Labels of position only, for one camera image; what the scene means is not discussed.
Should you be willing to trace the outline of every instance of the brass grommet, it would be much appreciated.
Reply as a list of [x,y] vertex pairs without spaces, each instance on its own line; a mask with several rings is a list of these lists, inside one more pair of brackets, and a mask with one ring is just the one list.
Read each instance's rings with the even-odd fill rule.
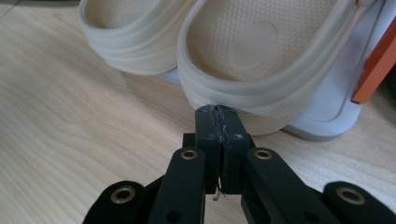
[[181,153],[181,158],[184,160],[193,160],[198,157],[198,153],[194,150],[186,150]]
[[113,191],[111,194],[111,202],[128,203],[134,198],[135,194],[134,188],[131,186],[123,186]]
[[366,203],[366,199],[363,195],[351,188],[339,188],[337,189],[337,195],[342,200],[352,203],[355,205],[363,205]]
[[255,155],[257,158],[259,158],[260,160],[266,160],[266,161],[268,161],[268,160],[271,160],[271,159],[272,159],[272,154],[271,154],[271,152],[269,152],[269,151],[267,151],[267,150],[263,150],[263,149],[260,149],[260,150],[255,151],[255,152],[254,152],[254,155]]

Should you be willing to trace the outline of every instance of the orange object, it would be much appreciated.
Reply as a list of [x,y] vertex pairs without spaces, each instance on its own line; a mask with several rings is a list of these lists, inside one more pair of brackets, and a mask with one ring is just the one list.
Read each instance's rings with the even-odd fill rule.
[[367,60],[352,101],[366,103],[394,64],[396,64],[396,17]]

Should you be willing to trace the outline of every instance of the screw hole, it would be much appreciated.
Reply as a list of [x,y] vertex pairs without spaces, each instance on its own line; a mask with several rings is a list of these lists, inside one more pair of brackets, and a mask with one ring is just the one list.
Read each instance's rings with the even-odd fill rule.
[[184,160],[193,160],[198,157],[198,153],[194,150],[186,150],[181,153],[181,157]]
[[355,205],[362,205],[366,203],[363,195],[361,195],[355,189],[339,188],[337,189],[337,194],[342,200],[346,201],[347,203],[352,203]]
[[261,160],[271,160],[272,154],[267,150],[257,150],[254,155]]
[[111,194],[111,202],[113,203],[128,203],[134,198],[135,191],[131,186],[124,186],[116,189]]
[[166,220],[169,223],[178,223],[181,220],[181,214],[178,211],[169,212],[166,215]]
[[304,212],[304,217],[311,223],[320,223],[320,218],[312,212]]

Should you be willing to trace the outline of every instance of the black plastic part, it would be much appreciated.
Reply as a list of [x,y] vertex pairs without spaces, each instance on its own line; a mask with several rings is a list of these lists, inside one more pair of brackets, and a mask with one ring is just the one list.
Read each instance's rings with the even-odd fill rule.
[[206,154],[205,188],[208,194],[214,194],[219,185],[221,144],[215,122],[216,114],[215,107],[211,105],[195,110],[195,146]]
[[343,223],[396,224],[396,216],[366,190],[346,183],[333,182],[324,188],[322,201]]
[[[114,203],[112,194],[122,188],[130,188],[134,191],[134,197],[125,203]],[[141,216],[144,211],[145,190],[143,186],[132,181],[121,181],[113,184],[99,196],[92,208],[85,216],[84,224],[121,224],[121,223],[144,223],[144,217]]]
[[396,224],[357,186],[331,183],[323,194],[306,186],[273,150],[255,147],[233,109],[208,105],[195,116],[196,133],[183,135],[164,176],[145,188],[131,181],[108,187],[83,223],[203,223],[205,193],[214,193],[220,178],[224,193],[242,194],[250,224]]
[[205,153],[195,147],[179,149],[170,161],[148,223],[203,223],[204,209]]
[[217,126],[223,144],[221,190],[226,194],[241,194],[243,163],[251,148],[250,136],[233,109],[218,105],[217,111]]
[[273,223],[340,223],[273,150],[251,149],[246,171]]

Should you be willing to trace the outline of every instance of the wood grain surface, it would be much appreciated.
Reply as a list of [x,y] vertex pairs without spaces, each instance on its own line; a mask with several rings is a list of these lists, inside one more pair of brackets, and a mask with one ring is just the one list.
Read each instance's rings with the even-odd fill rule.
[[[107,66],[77,2],[0,2],[0,223],[81,223],[100,193],[164,174],[194,132],[183,90]],[[254,137],[322,191],[344,180],[396,211],[396,103],[381,86],[356,125],[328,142]],[[205,223],[246,223],[237,196],[206,198]]]

